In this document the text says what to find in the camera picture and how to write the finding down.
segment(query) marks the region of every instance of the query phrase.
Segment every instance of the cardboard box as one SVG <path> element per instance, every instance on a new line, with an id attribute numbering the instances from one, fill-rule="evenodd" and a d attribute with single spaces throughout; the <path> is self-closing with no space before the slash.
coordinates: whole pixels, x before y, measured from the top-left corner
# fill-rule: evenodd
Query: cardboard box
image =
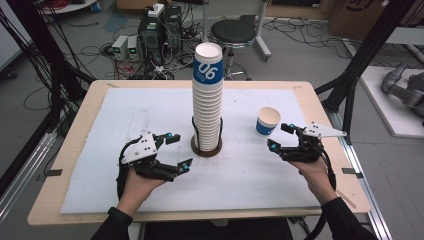
<path id="1" fill-rule="evenodd" d="M 331 13 L 336 5 L 336 0 L 321 0 L 319 10 L 323 13 Z"/>
<path id="2" fill-rule="evenodd" d="M 382 1 L 336 0 L 328 30 L 331 35 L 363 40 L 383 13 Z"/>
<path id="3" fill-rule="evenodd" d="M 414 5 L 412 5 L 411 9 L 409 9 L 409 11 L 406 13 L 405 17 L 400 22 L 400 25 L 401 26 L 405 26 L 406 23 L 408 23 L 409 18 L 411 18 L 411 16 L 414 15 L 415 11 L 418 10 L 418 8 L 420 7 L 420 4 L 421 3 L 422 3 L 422 0 L 416 0 L 415 1 Z M 423 18 L 424 18 L 424 9 L 421 9 L 421 11 L 417 14 L 417 16 L 415 16 L 415 18 L 409 24 L 409 26 L 415 26 L 415 25 L 417 25 L 419 22 L 421 22 L 421 20 Z"/>

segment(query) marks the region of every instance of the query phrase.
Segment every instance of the sleeve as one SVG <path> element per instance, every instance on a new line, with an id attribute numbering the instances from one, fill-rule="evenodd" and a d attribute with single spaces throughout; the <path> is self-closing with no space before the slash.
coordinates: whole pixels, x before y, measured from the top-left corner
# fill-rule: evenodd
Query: sleeve
<path id="1" fill-rule="evenodd" d="M 371 232 L 361 226 L 358 219 L 340 197 L 325 203 L 321 208 L 322 214 L 330 226 L 333 239 L 377 239 Z"/>
<path id="2" fill-rule="evenodd" d="M 121 240 L 128 236 L 128 226 L 132 218 L 127 214 L 111 207 L 107 212 L 109 217 L 103 222 L 91 240 Z"/>

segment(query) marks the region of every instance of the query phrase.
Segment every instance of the electronic equipment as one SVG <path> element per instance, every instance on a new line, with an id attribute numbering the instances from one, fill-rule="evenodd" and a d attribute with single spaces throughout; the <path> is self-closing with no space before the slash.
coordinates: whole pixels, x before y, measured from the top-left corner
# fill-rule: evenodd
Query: electronic equipment
<path id="1" fill-rule="evenodd" d="M 160 18 L 143 16 L 141 18 L 140 26 L 138 28 L 138 35 L 140 37 L 141 48 L 143 50 L 146 66 L 164 65 L 164 56 L 166 53 L 164 46 L 165 31 Z"/>
<path id="2" fill-rule="evenodd" d="M 140 61 L 142 52 L 137 36 L 128 37 L 128 54 L 131 61 Z"/>
<path id="3" fill-rule="evenodd" d="M 165 5 L 156 3 L 155 5 L 153 5 L 153 10 L 147 13 L 147 16 L 159 18 L 162 15 L 164 8 L 165 8 Z"/>
<path id="4" fill-rule="evenodd" d="M 125 61 L 128 57 L 128 36 L 119 36 L 112 45 L 112 51 L 117 61 Z"/>
<path id="5" fill-rule="evenodd" d="M 319 7 L 321 0 L 272 0 L 273 5 Z"/>
<path id="6" fill-rule="evenodd" d="M 181 26 L 181 7 L 169 6 L 165 8 L 163 20 L 166 27 L 166 39 L 168 48 L 173 53 L 183 51 L 182 26 Z"/>

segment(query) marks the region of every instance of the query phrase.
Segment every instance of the human hand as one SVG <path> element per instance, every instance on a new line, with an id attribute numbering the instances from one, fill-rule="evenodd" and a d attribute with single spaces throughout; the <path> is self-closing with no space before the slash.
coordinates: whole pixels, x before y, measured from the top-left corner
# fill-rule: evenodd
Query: human hand
<path id="1" fill-rule="evenodd" d="M 311 190 L 321 205 L 337 198 L 337 194 L 328 180 L 327 165 L 321 157 L 313 163 L 289 163 L 300 170 L 308 182 L 309 190 Z"/>
<path id="2" fill-rule="evenodd" d="M 147 179 L 137 175 L 134 168 L 128 170 L 128 177 L 125 182 L 124 193 L 119 201 L 117 209 L 134 216 L 141 204 L 150 196 L 153 190 L 165 181 L 158 179 Z"/>

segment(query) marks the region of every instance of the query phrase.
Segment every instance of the power supply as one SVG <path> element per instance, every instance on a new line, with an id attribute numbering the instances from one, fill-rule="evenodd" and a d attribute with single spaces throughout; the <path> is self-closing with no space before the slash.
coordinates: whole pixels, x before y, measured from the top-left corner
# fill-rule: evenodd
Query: power supply
<path id="1" fill-rule="evenodd" d="M 131 61 L 140 61 L 141 47 L 137 36 L 128 37 L 128 54 Z"/>
<path id="2" fill-rule="evenodd" d="M 125 61 L 128 57 L 128 36 L 119 36 L 112 45 L 112 50 L 117 61 Z"/>

